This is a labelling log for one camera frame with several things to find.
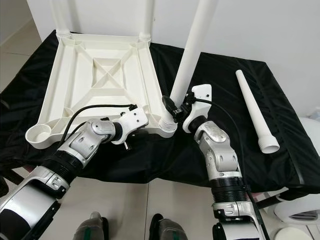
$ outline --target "cable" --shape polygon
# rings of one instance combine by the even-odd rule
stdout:
[[[68,134],[68,131],[70,129],[70,126],[72,124],[72,122],[75,120],[76,116],[81,113],[82,111],[86,110],[86,109],[93,109],[93,108],[130,108],[133,107],[135,105],[133,104],[126,104],[126,105],[116,105],[116,104],[98,104],[98,105],[89,105],[89,106],[85,106],[81,109],[79,109],[78,111],[75,112],[75,114],[73,114],[73,116],[71,117],[71,119],[69,120],[64,133],[62,135],[62,138],[58,144],[58,148],[65,142],[66,136]]]
[[[80,123],[78,126],[76,126],[76,128],[70,133],[70,135],[66,138],[66,141],[73,135],[76,133],[76,131],[81,128],[84,124],[86,123],[86,121]]]
[[[219,104],[215,103],[215,102],[212,102],[212,101],[208,101],[208,100],[204,100],[204,99],[199,99],[199,98],[195,98],[194,99],[196,102],[201,102],[201,103],[206,103],[206,104],[211,104],[212,106],[215,106],[217,107],[218,109],[220,109],[222,112],[224,112],[225,115],[228,116],[228,118],[232,121],[234,127],[235,127],[235,130],[236,130],[236,133],[238,135],[238,139],[239,139],[239,147],[240,147],[240,159],[241,159],[241,165],[242,165],[242,179],[243,179],[243,183],[244,185],[246,186],[246,192],[248,194],[248,197],[250,199],[250,201],[252,202],[253,204],[253,208],[254,208],[254,212],[255,212],[255,215],[257,216],[258,218],[258,221],[261,225],[261,228],[262,228],[262,231],[263,231],[263,234],[265,236],[265,239],[266,240],[270,240],[269,238],[269,234],[267,232],[267,228],[266,228],[266,225],[264,223],[264,220],[260,214],[260,211],[259,209],[257,208],[257,205],[256,205],[256,202],[254,200],[254,197],[252,196],[252,193],[251,193],[251,190],[249,188],[249,185],[248,185],[248,182],[247,182],[247,178],[246,178],[246,167],[245,167],[245,157],[244,157],[244,146],[243,146],[243,142],[242,142],[242,139],[241,139],[241,134],[240,134],[240,131],[239,131],[239,128],[235,122],[235,120],[233,119],[233,117],[228,113],[227,110],[225,110],[222,106],[220,106]]]

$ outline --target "black table cover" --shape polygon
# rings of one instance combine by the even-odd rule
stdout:
[[[25,140],[37,123],[53,66],[58,41],[53,31],[1,93],[0,170],[36,165],[53,153],[57,144],[43,150]],[[155,44],[150,52],[163,95],[170,95],[183,49]],[[236,70],[241,69],[280,150],[263,154],[242,96]],[[245,168],[253,192],[282,187],[305,191],[320,189],[320,159],[294,109],[265,62],[201,53],[190,87],[211,84],[212,100],[236,121],[244,144]],[[225,130],[239,154],[239,139],[231,121],[211,107],[209,120]],[[209,186],[205,160],[191,134],[179,126],[172,138],[136,134],[128,139],[131,151],[111,143],[100,146],[82,177],[106,182],[147,183],[161,178]]]

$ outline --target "white plastic pole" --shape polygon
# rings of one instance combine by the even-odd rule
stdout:
[[[55,23],[56,36],[59,38],[69,37],[71,34],[62,13],[60,0],[50,0],[50,5]]]
[[[217,3],[218,0],[199,1],[170,95],[178,108],[185,99]],[[177,124],[174,123],[172,116],[166,110],[163,112],[159,124],[164,131],[174,132],[177,129]]]
[[[154,2],[155,0],[145,0],[143,28],[142,32],[139,34],[140,40],[148,42],[149,46],[151,42],[151,29],[154,17]]]
[[[271,134],[268,125],[258,107],[258,104],[252,94],[244,73],[241,70],[235,72],[238,79],[246,107],[248,108],[252,119],[256,134],[258,136],[258,144],[261,152],[264,154],[272,154],[279,150],[277,139]]]

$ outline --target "white wall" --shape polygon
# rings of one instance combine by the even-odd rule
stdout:
[[[137,36],[144,1],[68,0],[71,30]],[[48,1],[28,0],[42,40],[54,29]],[[183,48],[197,0],[155,0],[152,41]],[[267,62],[296,112],[320,106],[320,1],[220,0],[203,52]]]
[[[0,45],[31,19],[27,0],[0,0]]]
[[[60,1],[69,29],[77,33],[138,36],[148,0]],[[27,0],[42,41],[55,29],[49,0]]]

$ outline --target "tiled floor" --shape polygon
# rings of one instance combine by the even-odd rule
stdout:
[[[1,47],[0,90],[17,74],[41,41],[34,23]],[[26,176],[24,169],[19,174]],[[155,213],[178,222],[191,239],[212,239],[213,217],[211,191],[208,188],[155,179],[149,184],[101,182],[77,178],[62,201],[41,240],[71,240],[77,226],[92,211],[108,218],[112,240],[147,240]],[[288,225],[261,212],[273,237]]]
[[[39,47],[39,37],[35,23],[30,21],[0,48],[0,92],[16,76],[30,55]]]

